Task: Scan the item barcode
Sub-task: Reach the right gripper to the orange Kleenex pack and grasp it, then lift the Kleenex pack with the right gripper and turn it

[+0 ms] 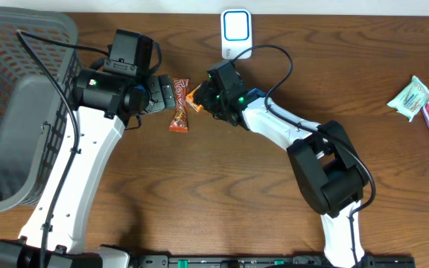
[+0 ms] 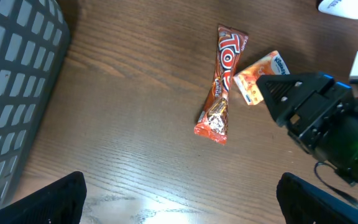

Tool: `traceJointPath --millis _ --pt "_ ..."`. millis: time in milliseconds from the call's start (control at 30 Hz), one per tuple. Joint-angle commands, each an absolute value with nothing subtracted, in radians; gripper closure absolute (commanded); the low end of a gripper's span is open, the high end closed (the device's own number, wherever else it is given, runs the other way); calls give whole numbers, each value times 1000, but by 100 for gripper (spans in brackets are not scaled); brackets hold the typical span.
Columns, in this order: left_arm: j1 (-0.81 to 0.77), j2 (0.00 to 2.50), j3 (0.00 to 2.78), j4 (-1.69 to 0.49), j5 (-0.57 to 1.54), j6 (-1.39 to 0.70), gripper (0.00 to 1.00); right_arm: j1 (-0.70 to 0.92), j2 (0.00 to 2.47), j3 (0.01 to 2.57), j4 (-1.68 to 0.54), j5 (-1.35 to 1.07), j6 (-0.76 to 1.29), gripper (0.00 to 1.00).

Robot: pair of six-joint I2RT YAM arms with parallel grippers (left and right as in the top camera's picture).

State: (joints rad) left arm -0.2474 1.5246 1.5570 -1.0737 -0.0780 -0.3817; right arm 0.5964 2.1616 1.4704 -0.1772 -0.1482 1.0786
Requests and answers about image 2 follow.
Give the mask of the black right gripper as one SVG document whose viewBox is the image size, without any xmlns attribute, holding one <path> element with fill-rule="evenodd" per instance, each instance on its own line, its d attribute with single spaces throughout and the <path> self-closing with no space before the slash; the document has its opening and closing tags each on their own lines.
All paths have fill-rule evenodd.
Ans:
<svg viewBox="0 0 358 224">
<path fill-rule="evenodd" d="M 314 93 L 332 87 L 334 78 L 325 73 L 262 75 L 256 82 L 272 119 L 280 127 Z M 349 184 L 358 183 L 358 98 L 348 87 L 324 114 L 312 120 L 298 140 L 320 164 L 329 162 Z"/>
</svg>

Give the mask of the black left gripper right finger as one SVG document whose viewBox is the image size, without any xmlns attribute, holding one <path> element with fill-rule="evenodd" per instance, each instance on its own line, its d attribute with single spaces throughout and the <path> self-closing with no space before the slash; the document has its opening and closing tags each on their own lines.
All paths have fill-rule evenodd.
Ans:
<svg viewBox="0 0 358 224">
<path fill-rule="evenodd" d="M 276 195 L 287 223 L 358 223 L 358 209 L 292 173 L 282 175 Z"/>
</svg>

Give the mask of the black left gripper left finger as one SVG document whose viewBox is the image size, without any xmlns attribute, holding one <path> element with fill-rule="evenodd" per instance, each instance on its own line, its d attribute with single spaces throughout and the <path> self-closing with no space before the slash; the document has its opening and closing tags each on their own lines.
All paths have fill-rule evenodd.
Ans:
<svg viewBox="0 0 358 224">
<path fill-rule="evenodd" d="M 0 224 L 79 224 L 86 199 L 82 172 L 75 171 L 0 210 Z"/>
</svg>

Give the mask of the small orange tissue box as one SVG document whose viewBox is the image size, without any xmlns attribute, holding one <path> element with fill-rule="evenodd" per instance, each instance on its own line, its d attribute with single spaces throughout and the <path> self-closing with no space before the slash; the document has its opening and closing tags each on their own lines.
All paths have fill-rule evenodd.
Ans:
<svg viewBox="0 0 358 224">
<path fill-rule="evenodd" d="M 256 81 L 262 75 L 288 75 L 290 71 L 277 50 L 248 66 L 234 76 L 234 81 L 248 105 L 264 100 Z"/>
</svg>

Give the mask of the orange candy wrapper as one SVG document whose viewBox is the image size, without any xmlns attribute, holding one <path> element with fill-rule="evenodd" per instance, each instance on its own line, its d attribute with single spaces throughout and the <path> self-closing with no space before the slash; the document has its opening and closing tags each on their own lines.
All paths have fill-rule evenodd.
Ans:
<svg viewBox="0 0 358 224">
<path fill-rule="evenodd" d="M 218 144 L 227 142 L 229 91 L 248 38 L 242 31 L 218 25 L 213 82 L 194 127 L 195 134 Z"/>
</svg>

